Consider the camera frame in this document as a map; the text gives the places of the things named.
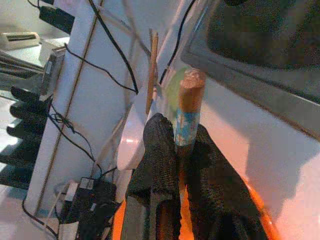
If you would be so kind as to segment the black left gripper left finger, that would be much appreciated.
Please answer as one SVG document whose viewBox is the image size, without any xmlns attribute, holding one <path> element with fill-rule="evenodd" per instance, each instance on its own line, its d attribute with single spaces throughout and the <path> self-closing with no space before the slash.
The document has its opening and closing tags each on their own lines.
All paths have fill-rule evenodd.
<svg viewBox="0 0 320 240">
<path fill-rule="evenodd" d="M 156 113 L 143 130 L 144 155 L 125 194 L 124 240 L 177 240 L 181 202 L 171 122 Z"/>
</svg>

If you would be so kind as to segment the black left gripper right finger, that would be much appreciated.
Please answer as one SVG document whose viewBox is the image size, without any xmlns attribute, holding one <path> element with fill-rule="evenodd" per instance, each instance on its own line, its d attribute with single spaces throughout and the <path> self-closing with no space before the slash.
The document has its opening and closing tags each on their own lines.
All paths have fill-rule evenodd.
<svg viewBox="0 0 320 240">
<path fill-rule="evenodd" d="M 177 172 L 187 188 L 196 240 L 266 240 L 250 192 L 204 126 L 190 156 L 178 156 Z"/>
</svg>

